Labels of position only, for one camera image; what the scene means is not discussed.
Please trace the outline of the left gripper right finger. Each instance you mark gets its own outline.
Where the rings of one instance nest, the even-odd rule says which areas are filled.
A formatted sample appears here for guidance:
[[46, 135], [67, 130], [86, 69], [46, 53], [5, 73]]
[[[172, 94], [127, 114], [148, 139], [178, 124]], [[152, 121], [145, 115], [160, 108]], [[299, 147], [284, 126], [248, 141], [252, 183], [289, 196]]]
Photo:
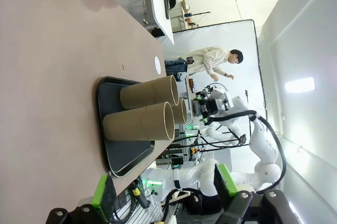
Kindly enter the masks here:
[[294, 223], [294, 213], [280, 190], [239, 190], [224, 164], [214, 168], [214, 185], [223, 206], [216, 223]]

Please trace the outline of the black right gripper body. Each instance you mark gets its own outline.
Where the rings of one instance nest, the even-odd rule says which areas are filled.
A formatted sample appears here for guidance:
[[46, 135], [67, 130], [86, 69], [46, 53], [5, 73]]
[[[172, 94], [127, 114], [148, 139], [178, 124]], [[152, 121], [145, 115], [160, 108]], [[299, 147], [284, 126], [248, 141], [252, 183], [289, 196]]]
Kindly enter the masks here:
[[201, 115], [203, 118], [209, 118], [224, 108], [224, 100], [218, 98], [208, 98], [201, 100]]

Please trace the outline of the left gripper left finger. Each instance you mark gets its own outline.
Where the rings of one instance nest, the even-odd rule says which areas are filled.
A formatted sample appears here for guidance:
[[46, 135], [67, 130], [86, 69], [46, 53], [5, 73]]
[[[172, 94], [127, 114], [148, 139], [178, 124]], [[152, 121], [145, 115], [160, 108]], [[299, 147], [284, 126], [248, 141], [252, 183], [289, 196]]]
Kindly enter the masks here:
[[109, 175], [102, 175], [91, 203], [76, 207], [73, 211], [54, 208], [49, 212], [47, 224], [96, 224], [109, 223], [115, 210], [116, 191]]

